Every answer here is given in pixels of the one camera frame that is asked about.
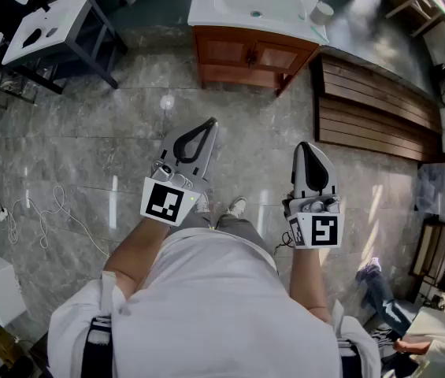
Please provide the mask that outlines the person's grey trousers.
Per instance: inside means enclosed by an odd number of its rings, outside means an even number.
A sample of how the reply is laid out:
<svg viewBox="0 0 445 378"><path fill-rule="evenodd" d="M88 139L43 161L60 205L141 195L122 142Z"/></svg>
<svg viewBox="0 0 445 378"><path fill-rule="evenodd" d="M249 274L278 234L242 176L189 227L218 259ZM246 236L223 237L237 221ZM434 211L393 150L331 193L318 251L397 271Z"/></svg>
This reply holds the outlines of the person's grey trousers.
<svg viewBox="0 0 445 378"><path fill-rule="evenodd" d="M243 218L236 218L228 214L223 214L218 221L212 225L211 213L209 211L204 213L196 213L191 211L182 224L178 227L172 227L168 236L176 232L181 232L189 228L201 228L209 230L214 226L214 231L226 232L236 235L242 239L246 239L261 247L265 252L272 255L273 251L268 247L263 238L258 234L258 231L248 220Z"/></svg>

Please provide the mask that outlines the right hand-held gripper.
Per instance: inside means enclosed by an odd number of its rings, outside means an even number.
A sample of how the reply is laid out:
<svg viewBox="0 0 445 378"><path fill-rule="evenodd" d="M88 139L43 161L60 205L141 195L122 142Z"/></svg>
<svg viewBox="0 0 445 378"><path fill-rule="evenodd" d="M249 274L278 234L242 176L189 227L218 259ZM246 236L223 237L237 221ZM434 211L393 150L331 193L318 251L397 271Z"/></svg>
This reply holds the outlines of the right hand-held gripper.
<svg viewBox="0 0 445 378"><path fill-rule="evenodd" d="M294 248L340 247L344 214L332 162L318 147L301 142L294 151L291 182L294 198L285 199L283 204Z"/></svg>

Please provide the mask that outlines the dark wooden rack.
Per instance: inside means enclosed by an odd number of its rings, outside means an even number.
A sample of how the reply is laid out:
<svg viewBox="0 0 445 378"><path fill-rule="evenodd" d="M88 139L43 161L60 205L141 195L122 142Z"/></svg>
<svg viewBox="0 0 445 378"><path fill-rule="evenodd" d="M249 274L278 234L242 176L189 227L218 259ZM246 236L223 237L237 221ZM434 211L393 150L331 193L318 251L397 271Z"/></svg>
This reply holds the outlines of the dark wooden rack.
<svg viewBox="0 0 445 378"><path fill-rule="evenodd" d="M410 275L417 280L414 291L421 298L445 293L445 221L436 216L423 222Z"/></svg>

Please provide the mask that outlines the person's white shirt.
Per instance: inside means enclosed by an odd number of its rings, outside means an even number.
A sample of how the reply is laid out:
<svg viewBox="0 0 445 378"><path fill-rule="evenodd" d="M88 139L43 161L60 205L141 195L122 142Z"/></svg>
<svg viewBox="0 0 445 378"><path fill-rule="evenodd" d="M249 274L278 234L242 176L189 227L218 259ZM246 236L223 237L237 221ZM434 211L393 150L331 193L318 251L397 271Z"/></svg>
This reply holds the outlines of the person's white shirt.
<svg viewBox="0 0 445 378"><path fill-rule="evenodd" d="M126 299L103 272L52 315L54 378L380 378L353 317L335 330L289 297L272 258L238 236L168 237Z"/></svg>

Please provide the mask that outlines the person's left forearm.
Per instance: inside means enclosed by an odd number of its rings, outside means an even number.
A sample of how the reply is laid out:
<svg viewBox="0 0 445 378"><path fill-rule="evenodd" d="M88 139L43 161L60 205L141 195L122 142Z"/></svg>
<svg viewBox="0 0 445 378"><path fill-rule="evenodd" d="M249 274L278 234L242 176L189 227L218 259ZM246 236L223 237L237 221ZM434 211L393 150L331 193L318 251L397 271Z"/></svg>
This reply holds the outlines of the person's left forearm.
<svg viewBox="0 0 445 378"><path fill-rule="evenodd" d="M141 289L169 231L168 224L143 218L109 256L103 270L115 274L126 299Z"/></svg>

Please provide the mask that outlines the person's right forearm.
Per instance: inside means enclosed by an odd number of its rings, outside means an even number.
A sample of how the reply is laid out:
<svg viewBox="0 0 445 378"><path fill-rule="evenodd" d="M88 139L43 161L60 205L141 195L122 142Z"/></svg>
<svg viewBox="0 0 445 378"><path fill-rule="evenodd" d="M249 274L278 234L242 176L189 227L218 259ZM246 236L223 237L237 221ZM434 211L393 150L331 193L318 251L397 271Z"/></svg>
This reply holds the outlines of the person's right forearm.
<svg viewBox="0 0 445 378"><path fill-rule="evenodd" d="M321 321L330 322L319 250L294 250L289 295Z"/></svg>

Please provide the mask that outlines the dark wooden slatted panel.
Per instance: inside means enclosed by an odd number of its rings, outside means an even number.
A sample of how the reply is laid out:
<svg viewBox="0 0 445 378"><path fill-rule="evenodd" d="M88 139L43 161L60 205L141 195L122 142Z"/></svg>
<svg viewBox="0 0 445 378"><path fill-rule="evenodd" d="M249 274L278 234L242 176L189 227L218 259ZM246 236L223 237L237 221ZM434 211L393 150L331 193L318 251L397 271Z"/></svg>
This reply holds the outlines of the dark wooden slatted panel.
<svg viewBox="0 0 445 378"><path fill-rule="evenodd" d="M321 54L310 62L317 142L431 162L442 153L439 107L402 84Z"/></svg>

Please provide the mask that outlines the person's right shoe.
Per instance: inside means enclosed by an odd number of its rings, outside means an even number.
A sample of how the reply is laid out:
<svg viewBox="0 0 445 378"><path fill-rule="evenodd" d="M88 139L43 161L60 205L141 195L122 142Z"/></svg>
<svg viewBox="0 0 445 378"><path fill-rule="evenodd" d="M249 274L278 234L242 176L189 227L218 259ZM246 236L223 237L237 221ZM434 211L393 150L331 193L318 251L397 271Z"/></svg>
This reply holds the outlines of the person's right shoe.
<svg viewBox="0 0 445 378"><path fill-rule="evenodd" d="M240 218L243 215L246 207L247 199L243 196L239 196L238 198L235 198L228 206L225 214L234 218Z"/></svg>

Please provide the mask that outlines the wooden table frame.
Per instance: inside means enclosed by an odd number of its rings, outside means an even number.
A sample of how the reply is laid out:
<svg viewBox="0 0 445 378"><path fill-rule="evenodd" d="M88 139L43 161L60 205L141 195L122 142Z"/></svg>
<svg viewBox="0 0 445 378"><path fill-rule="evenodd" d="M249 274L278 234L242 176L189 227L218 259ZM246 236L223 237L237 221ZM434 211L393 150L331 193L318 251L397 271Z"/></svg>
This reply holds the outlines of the wooden table frame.
<svg viewBox="0 0 445 378"><path fill-rule="evenodd" d="M386 13L384 18L390 19L406 10L413 10L423 19L421 25L410 33L411 38L416 38L434 23L445 21L445 0L404 0Z"/></svg>

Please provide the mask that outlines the grey cup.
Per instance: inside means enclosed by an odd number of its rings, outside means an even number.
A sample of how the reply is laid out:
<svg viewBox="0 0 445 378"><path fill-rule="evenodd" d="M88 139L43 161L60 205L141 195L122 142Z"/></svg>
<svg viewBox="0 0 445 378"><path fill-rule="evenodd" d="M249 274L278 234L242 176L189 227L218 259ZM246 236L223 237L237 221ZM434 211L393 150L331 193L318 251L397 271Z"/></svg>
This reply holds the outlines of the grey cup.
<svg viewBox="0 0 445 378"><path fill-rule="evenodd" d="M331 21L333 15L333 8L329 4L319 1L310 13L310 20L316 25L325 26Z"/></svg>

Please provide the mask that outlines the wooden cabinet door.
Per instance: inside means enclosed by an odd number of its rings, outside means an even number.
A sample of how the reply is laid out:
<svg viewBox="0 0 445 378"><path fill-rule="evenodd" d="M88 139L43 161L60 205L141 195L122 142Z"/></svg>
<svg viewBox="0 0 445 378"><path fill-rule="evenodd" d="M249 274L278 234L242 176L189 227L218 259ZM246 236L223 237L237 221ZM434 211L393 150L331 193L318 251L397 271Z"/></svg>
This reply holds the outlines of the wooden cabinet door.
<svg viewBox="0 0 445 378"><path fill-rule="evenodd" d="M316 43L307 43L305 46L286 46L256 41L254 51L258 52L258 59L256 64L250 64L250 67L252 69L293 75L304 65L317 48L318 45Z"/></svg>
<svg viewBox="0 0 445 378"><path fill-rule="evenodd" d="M246 39L224 39L219 35L198 35L198 58L202 65L225 65L239 68L248 66L254 47Z"/></svg>

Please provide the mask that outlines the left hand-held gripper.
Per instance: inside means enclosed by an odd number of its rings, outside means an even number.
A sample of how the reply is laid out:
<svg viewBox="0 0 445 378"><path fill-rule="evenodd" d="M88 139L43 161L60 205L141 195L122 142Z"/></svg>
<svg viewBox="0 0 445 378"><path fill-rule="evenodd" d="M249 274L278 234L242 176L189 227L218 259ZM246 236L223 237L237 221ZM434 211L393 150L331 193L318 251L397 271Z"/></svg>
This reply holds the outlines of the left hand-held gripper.
<svg viewBox="0 0 445 378"><path fill-rule="evenodd" d="M180 226L207 190L204 178L218 123L214 117L192 120L174 128L162 141L153 172L143 185L140 214Z"/></svg>

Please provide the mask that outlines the white sink top black stand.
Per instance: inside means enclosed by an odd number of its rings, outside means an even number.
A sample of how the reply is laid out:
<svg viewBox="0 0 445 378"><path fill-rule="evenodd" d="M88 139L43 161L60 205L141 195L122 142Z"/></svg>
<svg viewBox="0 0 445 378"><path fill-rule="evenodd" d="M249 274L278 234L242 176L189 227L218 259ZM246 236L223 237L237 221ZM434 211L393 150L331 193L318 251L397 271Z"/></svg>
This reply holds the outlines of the white sink top black stand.
<svg viewBox="0 0 445 378"><path fill-rule="evenodd" d="M95 0L56 0L18 26L2 65L55 94L59 79L94 73L113 89L115 59L128 47Z"/></svg>

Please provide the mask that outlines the wooden cabinet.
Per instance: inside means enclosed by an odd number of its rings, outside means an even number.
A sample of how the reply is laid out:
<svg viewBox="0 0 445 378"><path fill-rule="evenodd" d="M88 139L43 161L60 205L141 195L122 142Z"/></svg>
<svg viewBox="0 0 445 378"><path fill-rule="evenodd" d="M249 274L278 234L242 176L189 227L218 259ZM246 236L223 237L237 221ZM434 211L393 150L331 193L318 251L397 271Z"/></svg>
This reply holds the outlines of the wooden cabinet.
<svg viewBox="0 0 445 378"><path fill-rule="evenodd" d="M198 35L219 35L224 39L238 38L252 41L277 43L286 46L305 46L310 42L304 39L298 39L291 36L281 35L277 33L251 30L247 28L221 27L221 26L205 26L199 25L192 28L193 45L197 58L198 78L202 87L207 83L235 83L243 85L251 85L256 87L272 88L276 91L277 96L281 96L295 77L306 65L310 63L319 53L321 45L310 55L304 65L293 75L283 73L252 69L250 65L246 68L225 66L225 65L202 65L198 58Z"/></svg>

